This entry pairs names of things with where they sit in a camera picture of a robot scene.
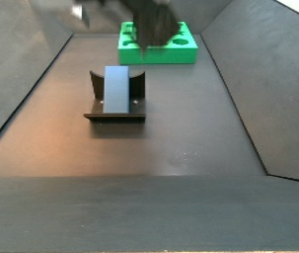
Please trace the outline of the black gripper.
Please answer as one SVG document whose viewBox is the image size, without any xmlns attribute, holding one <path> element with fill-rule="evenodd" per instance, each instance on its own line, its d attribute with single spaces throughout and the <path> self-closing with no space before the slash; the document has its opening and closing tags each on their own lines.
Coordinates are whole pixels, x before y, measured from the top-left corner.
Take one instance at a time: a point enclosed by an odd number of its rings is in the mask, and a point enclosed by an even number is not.
<svg viewBox="0 0 299 253">
<path fill-rule="evenodd" d="M 142 50 L 163 46 L 179 32 L 168 0 L 120 0 L 134 15 L 136 42 Z"/>
</svg>

